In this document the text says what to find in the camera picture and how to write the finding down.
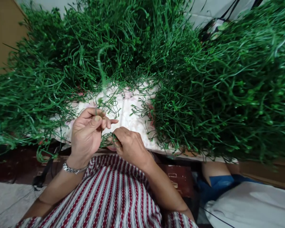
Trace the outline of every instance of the white cloth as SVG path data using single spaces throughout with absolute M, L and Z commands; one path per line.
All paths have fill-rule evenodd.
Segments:
M 205 209 L 235 228 L 285 227 L 285 190 L 243 182 L 216 201 L 209 201 Z M 214 228 L 229 227 L 205 213 Z

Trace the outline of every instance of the wrist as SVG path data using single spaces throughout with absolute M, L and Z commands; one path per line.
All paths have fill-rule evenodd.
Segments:
M 153 167 L 156 166 L 156 165 L 157 164 L 156 164 L 153 156 L 148 152 L 148 159 L 146 160 L 146 162 L 142 165 L 142 167 L 140 169 L 144 173 L 148 173 L 148 172 L 151 172 Z
M 82 169 L 89 165 L 90 159 L 89 158 L 77 158 L 72 154 L 66 160 L 66 164 L 68 167 L 72 169 Z

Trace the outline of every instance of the electrical cord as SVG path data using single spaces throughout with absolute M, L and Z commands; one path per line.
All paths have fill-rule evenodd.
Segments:
M 203 207 L 201 207 L 201 206 L 200 206 L 200 208 L 203 209 L 204 211 L 208 212 L 209 214 L 213 215 L 214 217 L 216 217 L 214 214 L 212 214 L 211 212 L 207 211 L 205 208 L 203 208 Z M 221 220 L 220 218 L 218 218 L 218 217 L 216 217 L 216 218 L 217 218 L 218 220 L 222 221 L 223 223 L 227 224 L 228 226 L 230 226 L 230 227 L 232 227 L 232 228 L 235 228 L 234 226 L 232 226 L 232 225 L 230 225 L 229 223 L 227 223 L 227 222 Z
M 231 16 L 231 14 L 233 13 L 233 11 L 234 11 L 234 9 L 236 8 L 236 6 L 238 5 L 238 3 L 239 3 L 239 1 L 240 0 L 235 0 L 232 4 L 231 4 L 231 6 L 227 9 L 227 11 L 220 17 L 220 19 L 224 19 L 224 17 L 227 15 L 227 13 L 229 12 L 229 10 L 231 9 L 231 7 L 233 6 L 233 8 L 232 8 L 232 10 L 231 10 L 231 12 L 230 12 L 230 14 L 229 14 L 229 16 L 227 17 L 227 19 L 226 19 L 226 21 L 228 21 L 229 20 L 229 18 L 230 18 L 230 16 Z
M 56 147 L 54 154 L 59 153 L 61 150 L 61 143 L 58 147 Z M 49 172 L 49 170 L 51 169 L 51 175 L 53 177 L 52 174 L 52 167 L 53 167 L 53 161 L 54 159 L 51 158 L 50 160 L 48 160 L 47 165 L 45 166 L 43 172 L 41 175 L 35 176 L 35 178 L 33 179 L 33 183 L 32 186 L 34 187 L 35 191 L 39 191 L 37 188 L 42 188 L 43 187 L 43 183 L 45 182 L 45 178 Z

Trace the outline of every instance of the fingernail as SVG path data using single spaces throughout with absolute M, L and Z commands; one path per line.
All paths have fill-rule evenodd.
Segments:
M 100 116 L 95 116 L 95 119 L 94 119 L 96 122 L 99 122 L 101 120 L 101 117 Z

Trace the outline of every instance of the striped shirt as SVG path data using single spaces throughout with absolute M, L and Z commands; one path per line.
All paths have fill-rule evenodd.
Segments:
M 20 221 L 15 228 L 39 227 L 192 227 L 184 214 L 172 212 L 162 220 L 144 173 L 118 155 L 91 159 L 82 182 L 43 220 Z

